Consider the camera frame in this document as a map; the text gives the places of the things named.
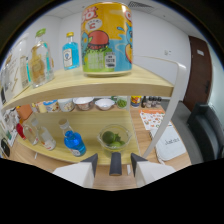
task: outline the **white wall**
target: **white wall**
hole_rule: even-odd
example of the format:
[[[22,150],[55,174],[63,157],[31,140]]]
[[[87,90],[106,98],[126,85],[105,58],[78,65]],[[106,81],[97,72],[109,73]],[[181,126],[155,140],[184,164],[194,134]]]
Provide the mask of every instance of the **white wall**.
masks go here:
[[[224,71],[223,67],[215,54],[214,50],[208,45],[211,60],[212,60],[212,89],[208,100],[209,105],[215,110],[220,122],[224,127],[224,100],[223,96],[223,84],[224,84]]]
[[[188,36],[172,24],[147,13],[132,10],[133,21],[133,62],[175,83],[177,68],[174,64],[139,56],[154,56],[178,61],[187,67],[186,80],[180,100],[183,100],[190,73],[190,45]],[[63,69],[62,46],[66,43],[66,33],[74,32],[74,41],[79,44],[81,61],[81,13],[73,14],[64,19],[54,16],[42,16],[36,20],[24,33],[29,33],[28,49],[35,42],[35,34],[46,28],[44,40],[49,43],[54,70]]]
[[[29,33],[29,37],[27,40],[27,56],[29,56],[30,50],[35,44],[36,32],[42,28],[46,28],[46,33],[44,34],[43,39],[50,46],[51,55],[54,60],[55,71],[60,68],[58,57],[59,55],[58,39],[59,39],[59,30],[61,27],[61,21],[62,19],[58,17],[42,16],[24,31],[24,33]]]
[[[152,56],[177,61],[187,68],[183,100],[190,74],[191,51],[187,34],[172,24],[147,13],[132,10],[134,63],[175,84],[177,67],[174,64],[138,56]]]
[[[61,26],[59,29],[59,67],[62,69],[63,57],[62,57],[62,47],[67,43],[66,34],[68,32],[74,32],[73,40],[79,45],[79,63],[81,64],[81,13],[76,13],[68,16],[61,21]]]

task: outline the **label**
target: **label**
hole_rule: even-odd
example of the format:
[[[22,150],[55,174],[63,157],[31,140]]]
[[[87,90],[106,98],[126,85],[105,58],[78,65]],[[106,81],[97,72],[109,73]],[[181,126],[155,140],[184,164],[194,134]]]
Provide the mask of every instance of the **label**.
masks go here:
[[[75,150],[75,149],[71,149],[71,152],[74,156],[80,156],[81,155],[81,153],[78,150]]]
[[[105,66],[106,66],[106,68],[115,68],[115,66],[116,66],[115,52],[107,52],[106,53]]]
[[[64,58],[65,67],[72,66],[72,49],[71,48],[63,51],[63,58]]]
[[[103,69],[104,68],[104,53],[96,52],[88,54],[88,62],[90,69]]]
[[[131,10],[125,5],[102,2],[85,8],[81,24],[83,71],[109,74],[131,70],[132,36]]]

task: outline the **white bowl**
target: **white bowl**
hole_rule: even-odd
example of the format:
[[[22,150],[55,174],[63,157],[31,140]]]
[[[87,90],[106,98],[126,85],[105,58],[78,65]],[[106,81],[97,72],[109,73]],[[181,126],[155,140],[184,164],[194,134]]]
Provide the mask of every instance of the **white bowl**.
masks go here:
[[[115,104],[115,102],[111,99],[100,99],[95,102],[95,104],[101,109],[101,110],[108,110]]]
[[[79,97],[73,98],[73,102],[77,104],[79,109],[81,110],[89,110],[91,102],[93,101],[94,97]]]

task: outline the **blue bottle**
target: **blue bottle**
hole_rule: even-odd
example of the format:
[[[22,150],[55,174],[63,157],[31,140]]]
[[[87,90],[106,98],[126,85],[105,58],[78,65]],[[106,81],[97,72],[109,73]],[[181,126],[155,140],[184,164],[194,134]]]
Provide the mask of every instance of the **blue bottle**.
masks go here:
[[[81,135],[72,130],[67,119],[61,119],[59,121],[59,126],[63,131],[64,143],[66,147],[70,149],[71,153],[77,157],[84,155],[86,147],[82,141]]]
[[[73,69],[79,67],[79,46],[73,40],[74,33],[66,34],[67,44],[62,47],[64,69]]]

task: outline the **red bottle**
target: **red bottle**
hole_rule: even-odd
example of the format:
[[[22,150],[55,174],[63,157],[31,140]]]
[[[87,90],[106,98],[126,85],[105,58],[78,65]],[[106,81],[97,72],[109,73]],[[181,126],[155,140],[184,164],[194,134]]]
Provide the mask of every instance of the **red bottle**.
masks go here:
[[[23,134],[23,126],[20,123],[16,125],[16,131],[18,132],[18,134],[21,136],[23,140],[26,140],[26,136]]]

